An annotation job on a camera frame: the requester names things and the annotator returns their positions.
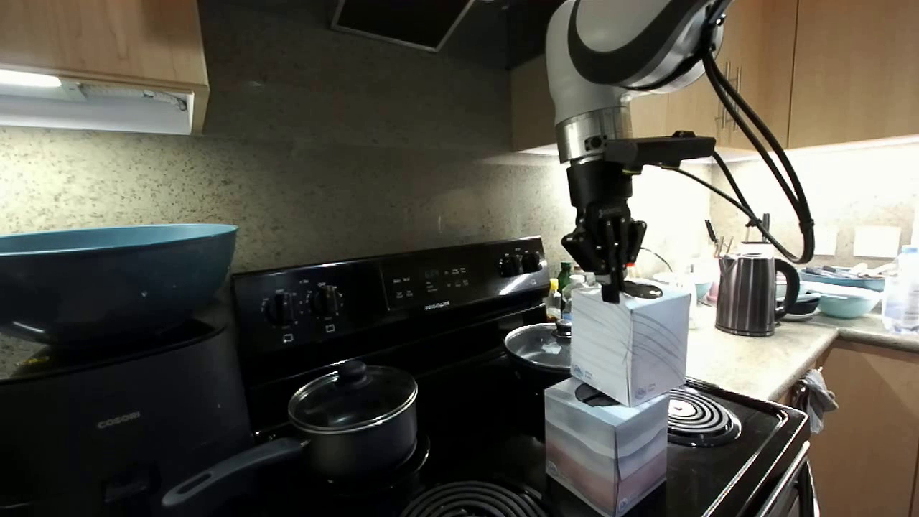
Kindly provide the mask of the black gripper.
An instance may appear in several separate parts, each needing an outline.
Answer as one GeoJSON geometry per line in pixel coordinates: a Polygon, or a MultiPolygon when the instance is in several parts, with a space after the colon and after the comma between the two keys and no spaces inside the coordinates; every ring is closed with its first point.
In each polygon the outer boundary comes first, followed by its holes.
{"type": "Polygon", "coordinates": [[[565,176],[575,231],[564,235],[564,248],[601,278],[602,303],[621,306],[624,273],[645,235],[645,225],[628,209],[631,176],[612,162],[579,162],[565,176]]]}

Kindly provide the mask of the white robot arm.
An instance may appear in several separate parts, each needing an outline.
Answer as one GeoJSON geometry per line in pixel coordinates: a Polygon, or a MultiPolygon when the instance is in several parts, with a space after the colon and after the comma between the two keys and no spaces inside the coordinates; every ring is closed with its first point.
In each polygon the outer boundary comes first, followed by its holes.
{"type": "Polygon", "coordinates": [[[628,209],[631,176],[645,163],[706,158],[716,140],[677,130],[628,136],[628,102],[683,90],[703,74],[732,0],[564,0],[545,30],[554,140],[577,209],[564,239],[612,306],[625,293],[645,225],[628,209]]]}

